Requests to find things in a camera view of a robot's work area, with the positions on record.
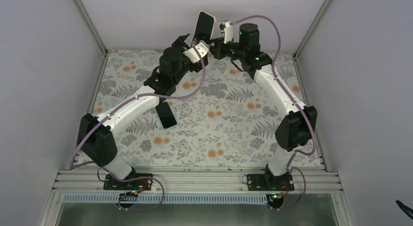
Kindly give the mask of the black phone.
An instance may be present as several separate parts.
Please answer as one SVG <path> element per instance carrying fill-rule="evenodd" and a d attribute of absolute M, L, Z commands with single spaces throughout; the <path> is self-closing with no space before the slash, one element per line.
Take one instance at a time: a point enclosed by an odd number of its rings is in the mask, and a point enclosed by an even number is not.
<path fill-rule="evenodd" d="M 155 107 L 156 113 L 162 125 L 162 128 L 167 130 L 178 125 L 177 119 L 168 102 L 162 102 Z"/>

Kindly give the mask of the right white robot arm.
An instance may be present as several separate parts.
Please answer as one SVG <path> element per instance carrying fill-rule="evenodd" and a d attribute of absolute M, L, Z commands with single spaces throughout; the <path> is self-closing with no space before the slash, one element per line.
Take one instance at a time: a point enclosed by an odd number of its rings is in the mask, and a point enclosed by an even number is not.
<path fill-rule="evenodd" d="M 275 138 L 280 146 L 272 160 L 264 169 L 264 185 L 269 190 L 276 190 L 282 185 L 282 176 L 290 171 L 294 156 L 314 138 L 318 112 L 313 106 L 306 106 L 287 87 L 275 67 L 275 59 L 261 51 L 260 32 L 253 23 L 244 23 L 239 27 L 239 40 L 233 40 L 232 22 L 219 24 L 222 38 L 210 41 L 212 53 L 216 59 L 228 57 L 241 62 L 242 70 L 249 74 L 273 100 L 284 118 L 275 131 Z"/>

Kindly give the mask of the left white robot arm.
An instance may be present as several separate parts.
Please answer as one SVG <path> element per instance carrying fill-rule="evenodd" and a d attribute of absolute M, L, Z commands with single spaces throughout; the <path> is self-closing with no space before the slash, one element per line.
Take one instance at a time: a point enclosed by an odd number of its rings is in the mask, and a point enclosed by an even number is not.
<path fill-rule="evenodd" d="M 97 116 L 87 113 L 80 121 L 76 151 L 114 176 L 122 189 L 132 188 L 136 177 L 134 168 L 118 154 L 114 134 L 166 99 L 175 99 L 173 93 L 187 72 L 201 71 L 206 77 L 209 45 L 195 39 L 188 46 L 187 37 L 180 36 L 163 51 L 159 65 L 131 96 Z"/>

